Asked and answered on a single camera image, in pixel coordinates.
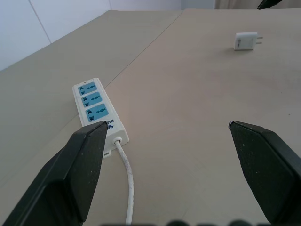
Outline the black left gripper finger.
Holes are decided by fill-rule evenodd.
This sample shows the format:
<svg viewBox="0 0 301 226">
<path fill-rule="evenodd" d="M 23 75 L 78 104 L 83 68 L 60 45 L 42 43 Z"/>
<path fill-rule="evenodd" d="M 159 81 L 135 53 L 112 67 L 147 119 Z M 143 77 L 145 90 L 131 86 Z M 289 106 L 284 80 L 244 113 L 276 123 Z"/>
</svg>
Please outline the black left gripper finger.
<svg viewBox="0 0 301 226">
<path fill-rule="evenodd" d="M 5 226 L 81 226 L 98 183 L 107 121 L 84 126 L 39 171 Z"/>
<path fill-rule="evenodd" d="M 244 177 L 271 224 L 301 223 L 301 159 L 273 131 L 231 121 Z"/>
</svg>

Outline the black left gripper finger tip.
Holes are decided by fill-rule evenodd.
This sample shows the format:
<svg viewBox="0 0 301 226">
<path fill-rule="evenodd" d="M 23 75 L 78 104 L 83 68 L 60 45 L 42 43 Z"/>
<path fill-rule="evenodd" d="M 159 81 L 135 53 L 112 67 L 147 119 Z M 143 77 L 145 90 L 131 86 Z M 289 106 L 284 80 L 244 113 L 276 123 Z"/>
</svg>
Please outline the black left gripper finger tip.
<svg viewBox="0 0 301 226">
<path fill-rule="evenodd" d="M 257 7 L 258 10 L 271 8 L 278 3 L 280 3 L 282 0 L 263 0 Z"/>
</svg>

